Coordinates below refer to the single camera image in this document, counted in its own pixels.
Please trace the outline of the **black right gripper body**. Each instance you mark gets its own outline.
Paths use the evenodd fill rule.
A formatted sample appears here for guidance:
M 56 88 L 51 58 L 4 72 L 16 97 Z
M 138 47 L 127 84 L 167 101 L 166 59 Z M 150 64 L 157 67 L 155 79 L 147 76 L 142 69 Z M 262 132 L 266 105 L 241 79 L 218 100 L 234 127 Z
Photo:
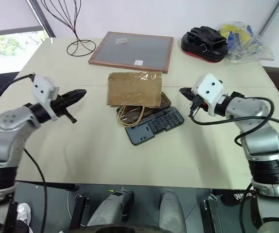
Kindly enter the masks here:
M 199 108 L 203 109 L 205 112 L 208 111 L 208 105 L 204 102 L 204 99 L 199 95 L 195 95 L 192 100 L 191 111 L 195 112 Z

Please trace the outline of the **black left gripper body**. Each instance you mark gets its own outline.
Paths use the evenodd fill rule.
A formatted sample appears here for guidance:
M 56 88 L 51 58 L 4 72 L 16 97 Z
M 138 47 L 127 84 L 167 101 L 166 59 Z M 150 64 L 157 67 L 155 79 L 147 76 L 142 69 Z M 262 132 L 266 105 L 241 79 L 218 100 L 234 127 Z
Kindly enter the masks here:
M 76 123 L 75 119 L 67 110 L 68 107 L 64 105 L 64 100 L 61 95 L 58 95 L 57 99 L 51 102 L 51 108 L 57 117 L 66 116 L 72 123 Z

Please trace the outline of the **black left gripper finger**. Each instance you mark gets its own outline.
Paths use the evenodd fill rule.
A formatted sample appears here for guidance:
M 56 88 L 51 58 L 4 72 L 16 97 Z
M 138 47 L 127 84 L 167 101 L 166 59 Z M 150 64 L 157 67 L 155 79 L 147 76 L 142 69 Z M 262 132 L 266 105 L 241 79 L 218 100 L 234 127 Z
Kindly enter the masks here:
M 81 99 L 85 96 L 86 93 L 87 91 L 85 89 L 75 89 L 61 95 L 61 97 L 63 99 Z
M 64 105 L 70 107 L 80 101 L 84 95 L 63 95 Z

